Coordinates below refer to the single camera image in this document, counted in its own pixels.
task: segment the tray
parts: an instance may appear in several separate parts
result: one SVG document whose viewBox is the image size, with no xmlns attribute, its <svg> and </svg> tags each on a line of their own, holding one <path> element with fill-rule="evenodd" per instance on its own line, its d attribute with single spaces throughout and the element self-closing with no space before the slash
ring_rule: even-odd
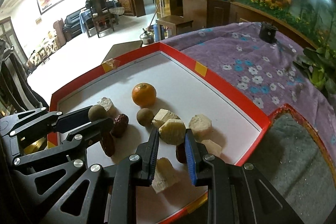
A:
<svg viewBox="0 0 336 224">
<path fill-rule="evenodd" d="M 117 164 L 135 152 L 148 140 L 148 129 L 137 123 L 140 107 L 131 98 L 138 83 L 150 83 L 157 90 L 157 101 L 151 109 L 160 108 L 176 113 L 188 126 L 196 114 L 212 120 L 213 132 L 209 139 L 223 147 L 221 158 L 230 164 L 242 165 L 265 134 L 270 120 L 235 87 L 202 64 L 162 43 L 155 43 L 124 54 L 118 69 L 103 64 L 73 80 L 51 99 L 51 110 L 68 113 L 96 104 L 109 97 L 120 113 L 129 117 L 124 137 L 115 143 L 116 153 L 107 157 L 99 143 L 87 150 L 88 166 Z M 48 140 L 57 145 L 66 136 L 50 135 Z M 207 199 L 207 187 L 194 187 L 187 167 L 175 157 L 175 146 L 160 140 L 158 159 L 167 157 L 178 171 L 181 181 L 156 194 L 152 187 L 137 188 L 137 223 L 171 223 L 192 212 Z"/>
</svg>

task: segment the white wall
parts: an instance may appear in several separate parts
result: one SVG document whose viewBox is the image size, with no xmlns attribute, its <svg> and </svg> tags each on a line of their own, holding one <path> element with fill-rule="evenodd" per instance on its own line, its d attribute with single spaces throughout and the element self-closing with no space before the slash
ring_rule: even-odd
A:
<svg viewBox="0 0 336 224">
<path fill-rule="evenodd" d="M 0 14 L 0 19 L 11 17 L 18 40 L 29 57 L 36 46 L 53 30 L 53 23 L 85 6 L 86 0 L 64 0 L 40 15 L 36 0 L 22 0 L 8 14 Z M 42 22 L 36 25 L 39 17 Z"/>
</svg>

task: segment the food item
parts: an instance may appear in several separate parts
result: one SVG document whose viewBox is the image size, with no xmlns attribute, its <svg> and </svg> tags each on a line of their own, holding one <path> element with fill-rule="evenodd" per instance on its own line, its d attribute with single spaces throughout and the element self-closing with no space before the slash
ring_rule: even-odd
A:
<svg viewBox="0 0 336 224">
<path fill-rule="evenodd" d="M 160 128 L 163 126 L 165 122 L 168 121 L 168 119 L 180 119 L 179 116 L 177 116 L 175 113 L 170 112 L 167 109 L 160 109 L 159 112 L 155 115 L 152 124 L 156 128 Z"/>
<path fill-rule="evenodd" d="M 182 120 L 168 119 L 159 128 L 160 138 L 167 144 L 179 145 L 184 142 L 185 125 Z"/>
<path fill-rule="evenodd" d="M 108 157 L 111 157 L 114 155 L 116 149 L 114 146 L 114 140 L 110 132 L 104 132 L 101 135 L 100 145 L 102 149 L 104 150 L 105 154 Z"/>
<path fill-rule="evenodd" d="M 182 164 L 187 163 L 187 157 L 185 155 L 184 143 L 181 143 L 180 145 L 176 146 L 175 154 L 176 154 L 176 159 L 180 163 L 182 163 Z"/>
<path fill-rule="evenodd" d="M 203 140 L 202 144 L 205 145 L 209 154 L 213 154 L 216 157 L 219 157 L 221 155 L 222 147 L 220 145 L 218 145 L 217 143 L 214 143 L 211 140 Z"/>
<path fill-rule="evenodd" d="M 152 187 L 156 193 L 164 191 L 179 181 L 180 179 L 174 167 L 167 158 L 157 160 L 154 180 L 152 182 Z"/>
<path fill-rule="evenodd" d="M 108 116 L 110 117 L 113 117 L 117 112 L 117 109 L 115 108 L 110 98 L 103 97 L 100 102 L 97 103 L 97 105 L 101 105 L 103 108 L 105 108 Z"/>
<path fill-rule="evenodd" d="M 132 99 L 140 107 L 153 105 L 156 100 L 156 90 L 150 84 L 140 83 L 133 88 Z"/>
<path fill-rule="evenodd" d="M 94 122 L 100 119 L 107 118 L 107 112 L 104 107 L 100 105 L 94 105 L 89 109 L 88 112 L 90 122 Z"/>
<path fill-rule="evenodd" d="M 125 114 L 120 114 L 114 119 L 114 126 L 111 130 L 112 136 L 116 138 L 122 137 L 128 126 L 128 117 Z"/>
<path fill-rule="evenodd" d="M 142 108 L 136 114 L 136 119 L 143 127 L 149 127 L 152 124 L 154 118 L 153 111 L 148 108 Z"/>
<path fill-rule="evenodd" d="M 212 130 L 211 120 L 203 114 L 195 115 L 189 122 L 189 128 L 196 139 L 203 139 Z"/>
</svg>

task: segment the silver screw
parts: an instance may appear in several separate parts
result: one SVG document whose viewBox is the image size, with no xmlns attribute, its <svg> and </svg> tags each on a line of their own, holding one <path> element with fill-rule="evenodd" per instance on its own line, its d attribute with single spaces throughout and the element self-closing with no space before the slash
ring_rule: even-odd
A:
<svg viewBox="0 0 336 224">
<path fill-rule="evenodd" d="M 140 159 L 140 157 L 139 157 L 139 155 L 137 155 L 137 154 L 133 154 L 133 155 L 130 155 L 129 156 L 129 160 L 130 161 L 137 161 L 137 160 L 139 160 Z"/>
<path fill-rule="evenodd" d="M 14 160 L 14 165 L 19 165 L 20 164 L 20 158 L 16 158 L 15 160 Z"/>
<path fill-rule="evenodd" d="M 100 165 L 98 165 L 98 164 L 94 164 L 94 165 L 91 166 L 90 170 L 91 170 L 92 172 L 97 172 L 97 171 L 100 170 Z"/>
<path fill-rule="evenodd" d="M 75 167 L 80 168 L 80 167 L 83 166 L 83 161 L 80 160 L 80 159 L 76 159 L 76 160 L 73 162 L 73 165 L 74 165 Z"/>
<path fill-rule="evenodd" d="M 204 156 L 204 158 L 205 158 L 205 160 L 212 161 L 212 160 L 215 159 L 215 156 L 212 155 L 212 154 L 206 154 L 206 155 Z"/>
<path fill-rule="evenodd" d="M 75 140 L 81 140 L 82 138 L 83 136 L 80 134 L 75 135 Z"/>
<path fill-rule="evenodd" d="M 253 166 L 253 164 L 250 164 L 250 163 L 247 162 L 247 163 L 244 164 L 244 168 L 246 170 L 253 170 L 254 166 Z"/>
</svg>

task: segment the green plant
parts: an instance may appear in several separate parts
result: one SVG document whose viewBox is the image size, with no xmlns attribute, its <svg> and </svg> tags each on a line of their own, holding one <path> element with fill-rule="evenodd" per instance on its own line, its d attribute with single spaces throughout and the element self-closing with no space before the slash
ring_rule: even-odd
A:
<svg viewBox="0 0 336 224">
<path fill-rule="evenodd" d="M 305 48 L 293 64 L 326 97 L 336 93 L 336 55 L 335 52 L 320 47 L 317 50 Z"/>
</svg>

